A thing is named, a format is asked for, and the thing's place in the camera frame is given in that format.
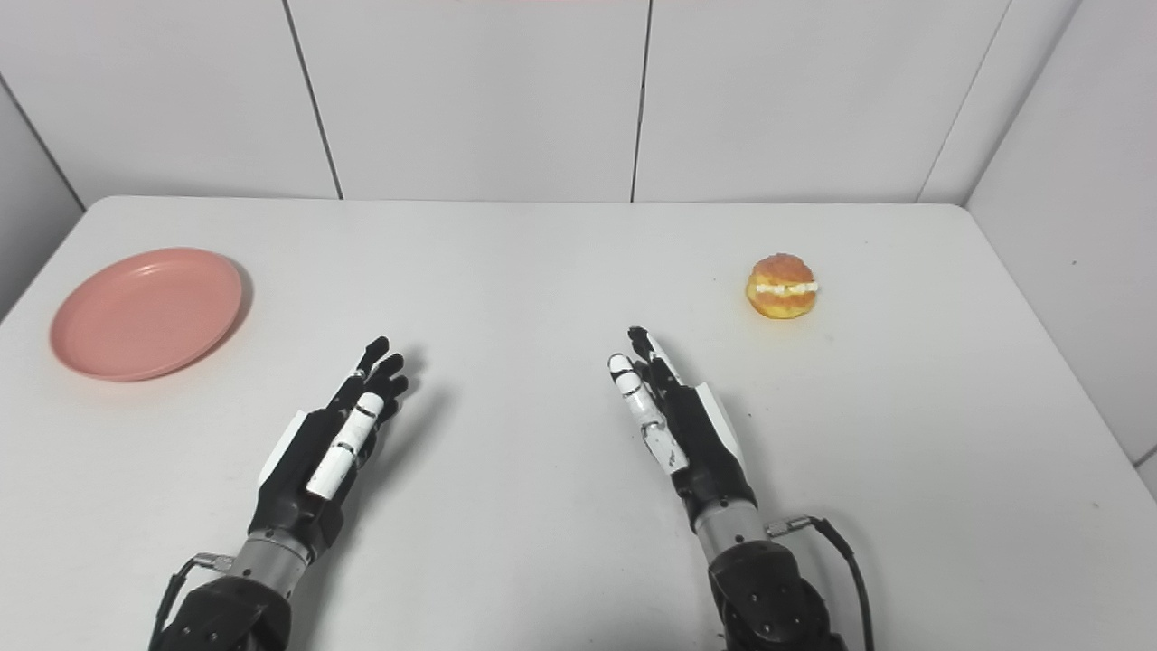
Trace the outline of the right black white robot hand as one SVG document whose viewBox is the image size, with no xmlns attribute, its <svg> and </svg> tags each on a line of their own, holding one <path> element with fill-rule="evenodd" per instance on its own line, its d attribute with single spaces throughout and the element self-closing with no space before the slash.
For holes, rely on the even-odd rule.
<svg viewBox="0 0 1157 651">
<path fill-rule="evenodd" d="M 607 358 L 607 373 L 644 447 L 673 484 L 691 527 L 712 506 L 756 506 L 738 438 L 718 397 L 705 382 L 683 382 L 648 330 L 634 325 L 627 336 L 636 358 L 616 352 Z"/>
</svg>

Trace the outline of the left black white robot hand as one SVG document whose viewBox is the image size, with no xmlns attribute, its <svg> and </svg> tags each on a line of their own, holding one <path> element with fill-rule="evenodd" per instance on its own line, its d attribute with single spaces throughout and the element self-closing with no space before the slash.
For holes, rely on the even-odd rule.
<svg viewBox="0 0 1157 651">
<path fill-rule="evenodd" d="M 400 352 L 377 336 L 325 407 L 292 419 L 261 469 L 249 534 L 296 543 L 307 563 L 334 547 L 344 500 L 410 389 L 401 367 Z"/>
</svg>

